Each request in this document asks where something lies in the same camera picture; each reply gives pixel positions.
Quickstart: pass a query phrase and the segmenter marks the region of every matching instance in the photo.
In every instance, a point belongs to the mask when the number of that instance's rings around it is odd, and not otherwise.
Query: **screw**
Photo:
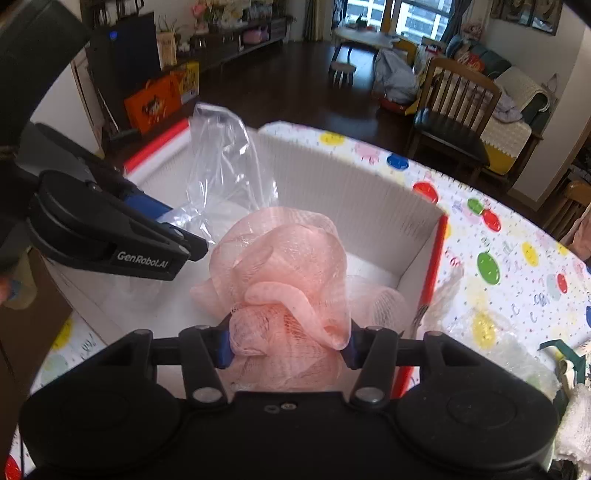
[[[355,397],[365,403],[377,403],[384,397],[384,392],[375,387],[362,387],[355,391]]]
[[[263,408],[267,413],[279,413],[280,408],[277,405],[265,405]]]
[[[193,392],[193,398],[201,403],[214,403],[222,398],[222,392],[217,388],[202,387]]]

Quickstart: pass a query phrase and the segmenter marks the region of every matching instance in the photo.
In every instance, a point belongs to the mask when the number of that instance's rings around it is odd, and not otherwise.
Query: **red dot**
[[[413,185],[413,190],[431,200],[431,203],[437,203],[439,201],[439,195],[437,190],[427,181],[418,181]]]
[[[499,232],[501,230],[501,221],[490,210],[484,210],[482,212],[482,219],[484,220],[486,226],[493,232]]]
[[[8,459],[6,460],[4,475],[6,476],[6,480],[21,480],[21,469],[11,455],[8,455]]]
[[[564,277],[564,275],[562,273],[559,273],[557,275],[557,280],[558,280],[558,288],[560,289],[560,291],[562,293],[566,293],[569,289],[566,284],[566,278]]]

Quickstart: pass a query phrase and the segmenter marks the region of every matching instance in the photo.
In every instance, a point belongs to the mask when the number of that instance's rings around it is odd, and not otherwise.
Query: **dark wooden floor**
[[[346,58],[347,49],[340,55]],[[328,66],[333,47],[329,43],[274,44],[226,64],[223,70],[204,73],[200,78],[199,101],[222,105],[240,116],[250,127],[287,121],[346,135],[403,154],[411,128],[411,117],[379,108],[371,97],[373,54],[353,50],[355,84],[339,89],[328,84]],[[183,106],[141,142],[119,152],[129,157],[161,131],[193,112],[194,102]],[[423,149],[416,160],[451,175],[455,162],[433,150]],[[513,210],[536,222],[537,215],[503,194],[496,183],[480,176],[478,188]]]

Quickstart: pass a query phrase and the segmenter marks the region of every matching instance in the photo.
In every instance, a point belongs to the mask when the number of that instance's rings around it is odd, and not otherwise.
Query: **chair backrest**
[[[544,230],[559,241],[590,203],[591,185],[581,180],[571,181],[550,210],[544,222]]]
[[[414,65],[414,59],[417,56],[418,47],[413,42],[399,37],[398,41],[392,44],[392,48],[396,50],[404,50],[407,53],[407,65],[409,67]]]
[[[429,108],[466,125],[480,136],[500,97],[500,88],[482,73],[452,59],[433,57],[429,60],[417,111]]]

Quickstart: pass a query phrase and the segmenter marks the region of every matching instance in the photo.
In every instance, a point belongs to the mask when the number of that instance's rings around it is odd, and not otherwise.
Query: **polka dot tablecloth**
[[[481,347],[490,318],[503,317],[527,351],[553,369],[554,358],[538,351],[541,342],[562,338],[575,347],[591,336],[591,275],[585,264],[519,214],[438,171],[339,134],[283,122],[261,132],[367,168],[444,210],[449,222],[437,286],[454,267],[464,271],[445,321],[478,316],[472,332]]]
[[[103,341],[98,338],[87,323],[77,313],[73,313],[66,320],[43,361],[31,387],[31,393],[71,370],[104,347]],[[20,480],[23,466],[25,474],[29,474],[35,468],[25,445],[22,446],[22,452],[23,462],[21,463],[21,436],[17,428],[12,437],[10,455],[4,467],[4,475],[7,480]]]

